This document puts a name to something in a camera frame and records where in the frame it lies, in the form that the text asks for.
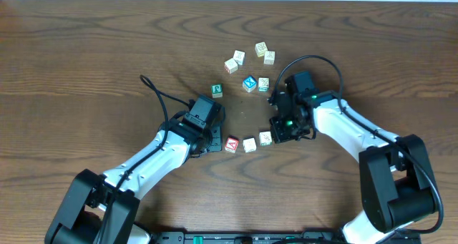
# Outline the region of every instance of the brown tabletop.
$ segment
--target brown tabletop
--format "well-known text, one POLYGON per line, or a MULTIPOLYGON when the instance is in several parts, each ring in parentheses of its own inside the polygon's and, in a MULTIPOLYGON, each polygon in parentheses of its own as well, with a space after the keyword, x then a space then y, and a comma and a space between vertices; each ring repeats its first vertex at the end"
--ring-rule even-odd
MULTIPOLYGON (((182 99, 223 84, 223 136, 268 129, 269 93, 247 93, 248 75, 271 84, 285 65, 319 54, 340 66, 344 98, 398 135, 420 136, 445 206, 424 243, 458 237, 458 6, 280 1, 1 0, 0 239, 42 243, 74 176, 102 173, 148 144, 163 122, 139 80, 182 99), (272 66, 254 45, 276 51, 272 66), (224 61, 246 53, 234 74, 224 61)), ((301 62, 316 86, 335 72, 301 62)), ((165 100, 169 114, 183 109, 165 100)), ((137 219, 199 231, 339 227, 362 209, 357 162, 331 138, 220 152, 186 162, 141 202, 137 219)), ((429 228, 429 216, 412 227, 429 228)))

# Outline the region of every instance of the green cube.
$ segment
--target green cube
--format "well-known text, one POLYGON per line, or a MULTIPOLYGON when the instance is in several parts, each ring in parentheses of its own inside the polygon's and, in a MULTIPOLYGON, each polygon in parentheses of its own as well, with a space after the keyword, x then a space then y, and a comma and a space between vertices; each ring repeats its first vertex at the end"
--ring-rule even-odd
POLYGON ((212 97, 213 98, 223 97, 223 85, 222 84, 213 84, 212 85, 212 97))

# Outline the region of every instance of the wooden surface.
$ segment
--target wooden surface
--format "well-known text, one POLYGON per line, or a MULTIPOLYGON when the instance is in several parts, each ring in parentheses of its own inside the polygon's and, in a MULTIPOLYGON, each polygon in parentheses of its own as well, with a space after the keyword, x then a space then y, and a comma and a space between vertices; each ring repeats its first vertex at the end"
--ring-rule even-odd
MULTIPOLYGON (((366 118, 427 145, 445 221, 424 243, 458 238, 458 6, 356 2, 0 1, 0 239, 42 243, 74 176, 101 173, 144 147, 163 121, 138 79, 183 99, 223 83, 223 134, 268 128, 271 84, 290 61, 320 54, 340 66, 344 97, 366 118), (265 41, 276 63, 263 66, 265 41), (223 68, 234 50, 245 65, 223 68)), ((337 89, 329 66, 307 61, 316 85, 337 89)), ((166 100, 169 114, 183 107, 166 100)), ((355 160, 333 140, 240 146, 190 160, 142 201, 138 220, 188 230, 338 227, 361 210, 355 160)), ((417 223, 434 224, 436 215, 417 223)))

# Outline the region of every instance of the cube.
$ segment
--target cube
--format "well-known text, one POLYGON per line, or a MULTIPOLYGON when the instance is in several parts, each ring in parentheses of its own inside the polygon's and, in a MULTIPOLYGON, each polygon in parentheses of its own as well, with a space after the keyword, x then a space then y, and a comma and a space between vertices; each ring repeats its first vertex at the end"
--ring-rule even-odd
POLYGON ((271 132, 259 132, 259 143, 261 146, 272 145, 271 132))
POLYGON ((253 89, 256 88, 256 79, 252 76, 248 76, 245 80, 243 80, 242 87, 249 93, 252 92, 253 89))
POLYGON ((212 85, 212 97, 213 98, 223 97, 223 86, 222 86, 222 84, 214 84, 214 85, 212 85))
POLYGON ((230 58, 224 63, 224 68, 229 72, 229 74, 232 74, 238 69, 237 62, 234 58, 230 58))
POLYGON ((256 141, 255 138, 249 138, 247 140, 243 140, 243 149, 245 152, 252 152, 256 151, 256 141))
POLYGON ((269 78, 259 78, 258 82, 259 92, 267 92, 269 90, 269 78))
POLYGON ((255 45, 255 51, 258 57, 263 56, 267 51, 267 46, 265 45, 265 42, 257 43, 255 45))
POLYGON ((235 62, 237 62, 238 65, 243 65, 243 60, 245 59, 245 52, 235 50, 233 59, 235 60, 235 62))
POLYGON ((232 137, 228 137, 228 141, 226 142, 226 146, 224 146, 224 149, 229 152, 235 153, 237 150, 238 146, 238 140, 233 139, 232 137))
POLYGON ((274 51, 265 51, 264 64, 273 64, 274 61, 275 61, 275 52, 274 51))

